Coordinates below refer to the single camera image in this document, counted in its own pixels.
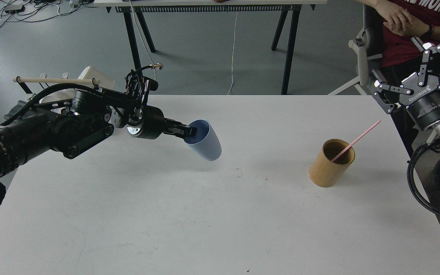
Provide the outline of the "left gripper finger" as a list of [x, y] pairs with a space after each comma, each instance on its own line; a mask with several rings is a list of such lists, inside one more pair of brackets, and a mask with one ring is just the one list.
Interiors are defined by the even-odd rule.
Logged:
[[186, 139], [190, 136], [197, 134], [197, 127], [185, 127], [185, 128], [169, 128], [165, 131], [165, 134], [176, 136], [180, 139]]
[[190, 126], [176, 120], [165, 119], [165, 132], [190, 132]]

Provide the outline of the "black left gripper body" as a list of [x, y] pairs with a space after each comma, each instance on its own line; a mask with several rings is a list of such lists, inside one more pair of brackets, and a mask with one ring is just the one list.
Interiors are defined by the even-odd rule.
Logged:
[[159, 137], [166, 129], [162, 111], [153, 106], [145, 106], [142, 122], [137, 127], [127, 127], [132, 137], [151, 140]]

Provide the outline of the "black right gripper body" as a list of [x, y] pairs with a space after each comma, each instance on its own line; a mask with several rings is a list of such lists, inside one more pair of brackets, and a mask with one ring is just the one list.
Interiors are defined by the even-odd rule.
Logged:
[[418, 129], [423, 131], [440, 123], [440, 75], [429, 74], [425, 86], [419, 86], [420, 82], [417, 73], [403, 80], [403, 88], [410, 89], [412, 94], [402, 94], [399, 100]]

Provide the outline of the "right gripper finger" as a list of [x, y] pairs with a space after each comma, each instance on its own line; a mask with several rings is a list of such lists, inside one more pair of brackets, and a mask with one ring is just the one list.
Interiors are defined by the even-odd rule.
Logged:
[[396, 111], [400, 95], [413, 94], [412, 89], [390, 85], [380, 70], [373, 69], [371, 73], [376, 78], [371, 96], [386, 114], [393, 114]]
[[419, 37], [412, 37], [411, 41], [422, 53], [417, 82], [427, 83], [431, 76], [440, 77], [440, 44], [424, 43]]

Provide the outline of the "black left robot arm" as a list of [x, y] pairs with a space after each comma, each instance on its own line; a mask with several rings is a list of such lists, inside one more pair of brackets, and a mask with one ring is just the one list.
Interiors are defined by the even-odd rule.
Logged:
[[[158, 83], [142, 71], [162, 68], [151, 64], [131, 70], [124, 92], [107, 89], [97, 79], [58, 79], [28, 101], [20, 101], [0, 124], [0, 177], [48, 150], [74, 159], [109, 138], [115, 128], [136, 128], [140, 139], [161, 134], [183, 140], [198, 137], [197, 126], [165, 118], [159, 108], [148, 105], [149, 92]], [[5, 195], [0, 182], [0, 205]]]

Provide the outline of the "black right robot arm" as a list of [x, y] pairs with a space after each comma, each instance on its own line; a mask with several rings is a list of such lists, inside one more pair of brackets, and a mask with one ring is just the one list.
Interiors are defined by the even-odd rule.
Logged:
[[[440, 216], [440, 209], [421, 195], [414, 182], [414, 168], [420, 157], [429, 150], [440, 153], [440, 44], [424, 43], [419, 37], [412, 37], [411, 41], [422, 54], [419, 69], [399, 86], [390, 85], [379, 70], [373, 70], [376, 82], [372, 97], [385, 113], [393, 114], [403, 108], [420, 131], [431, 129], [435, 133], [435, 137], [419, 146], [408, 161], [407, 181], [417, 202]], [[440, 184], [440, 159], [434, 166], [433, 180]]]

